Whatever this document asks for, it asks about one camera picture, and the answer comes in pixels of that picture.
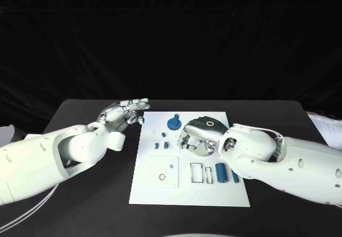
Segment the blue plastic part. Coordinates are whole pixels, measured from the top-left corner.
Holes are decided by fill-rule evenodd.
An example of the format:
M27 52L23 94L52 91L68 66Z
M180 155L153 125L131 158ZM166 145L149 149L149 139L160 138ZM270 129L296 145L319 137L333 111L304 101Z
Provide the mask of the blue plastic part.
M216 163L215 168L216 168L218 182L219 183L227 183L228 182L228 177L227 177L227 166L225 166L225 164L224 163Z
M179 120L179 115L175 114L175 117L172 119L169 119L169 121L167 121L167 128L170 130L179 130L180 126L182 126L182 123Z
M234 182L238 183L238 182L240 182L240 181L238 181L238 175L235 174L234 171L231 171L231 173L232 173Z

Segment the paper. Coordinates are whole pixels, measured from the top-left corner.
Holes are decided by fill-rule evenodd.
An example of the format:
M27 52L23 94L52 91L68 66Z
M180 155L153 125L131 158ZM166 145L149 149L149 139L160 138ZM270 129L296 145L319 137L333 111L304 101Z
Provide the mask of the paper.
M179 114L182 127L172 131L167 120L175 114ZM215 118L228 127L225 112L144 112L130 204L250 207L244 179L240 177L240 183L234 182L228 164L218 155L218 148L215 147L209 157L199 157L176 146L183 126L203 116ZM198 143L195 139L189 139L189 144ZM216 178L215 164L221 162L227 165L227 183L218 183ZM202 183L192 183L192 163L202 164ZM211 168L212 184L206 182L206 167Z

